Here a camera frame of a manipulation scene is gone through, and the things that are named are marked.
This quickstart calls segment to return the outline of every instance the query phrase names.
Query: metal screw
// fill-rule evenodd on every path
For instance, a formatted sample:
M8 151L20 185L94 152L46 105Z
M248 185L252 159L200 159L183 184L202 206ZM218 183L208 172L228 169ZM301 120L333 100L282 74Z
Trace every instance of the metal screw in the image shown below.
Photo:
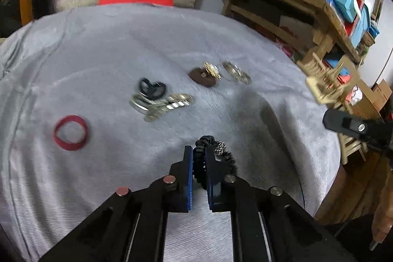
M224 177L224 181L226 183L234 183L236 181L236 177L231 174L226 174Z
M165 176L164 177L164 182L167 183L168 185L171 185L176 181L176 177L174 176Z
M280 187L272 187L270 188L270 193L272 195L282 195L282 189Z
M129 190L127 187L118 187L118 188L116 189L116 194L117 194L119 197L124 197L124 196L128 195L129 191L130 191L130 190Z
M359 127L358 127L358 130L359 130L360 132L362 132L365 128L366 128L366 125L365 125L365 124L360 124Z

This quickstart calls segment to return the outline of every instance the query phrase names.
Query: black heart-shaped keychain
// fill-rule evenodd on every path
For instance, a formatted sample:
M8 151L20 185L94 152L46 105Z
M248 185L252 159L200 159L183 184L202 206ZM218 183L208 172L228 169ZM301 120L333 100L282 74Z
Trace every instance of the black heart-shaped keychain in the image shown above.
M157 100L164 97L167 86L162 82L156 82L152 84L149 79L142 78L139 81L139 91L143 94L147 99Z

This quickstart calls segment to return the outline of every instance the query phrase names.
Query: wooden chair leg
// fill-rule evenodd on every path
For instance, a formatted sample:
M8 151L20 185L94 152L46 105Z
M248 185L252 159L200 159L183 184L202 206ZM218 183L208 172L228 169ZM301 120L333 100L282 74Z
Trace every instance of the wooden chair leg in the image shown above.
M22 26L33 20L33 6L31 0L19 0L20 19Z
M223 16L228 16L231 6L231 0L225 0L225 3L223 5L223 9L221 10L221 15Z
M338 133L338 141L341 149L341 164L346 165L348 163L348 155L345 153L344 135L342 133Z
M360 155L361 155L362 158L363 158L363 161L366 162L366 157L364 156L364 153L363 153L362 148L359 149L359 152L360 152Z
M330 34L326 34L319 45L315 45L310 49L302 59L302 63L306 64L312 60L312 56L315 53L320 59L323 59L325 54L330 52L335 42Z

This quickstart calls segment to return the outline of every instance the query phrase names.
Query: wooden table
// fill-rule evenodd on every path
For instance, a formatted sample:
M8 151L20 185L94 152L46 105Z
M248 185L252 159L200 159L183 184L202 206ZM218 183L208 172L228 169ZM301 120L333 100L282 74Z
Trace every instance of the wooden table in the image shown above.
M315 52L318 57L323 58L326 53L331 51L335 44L337 44L350 57L355 65L361 63L361 59L353 47L341 21L325 0L278 1L314 18L314 33L312 39L314 46L312 48L306 48L298 39L294 38L291 34L282 30L265 18L241 8L238 6L236 0L226 0L222 14L229 15L230 12L235 12L261 25L303 54L303 63L307 63L312 59L311 57L313 52Z

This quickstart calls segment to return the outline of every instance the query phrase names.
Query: silver bracelet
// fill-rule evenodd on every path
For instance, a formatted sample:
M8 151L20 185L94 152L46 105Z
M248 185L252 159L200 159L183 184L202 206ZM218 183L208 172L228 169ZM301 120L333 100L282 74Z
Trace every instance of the silver bracelet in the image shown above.
M241 81L246 85L251 83L250 76L246 72L242 71L239 67L232 64L230 61L223 61L223 67L237 81Z

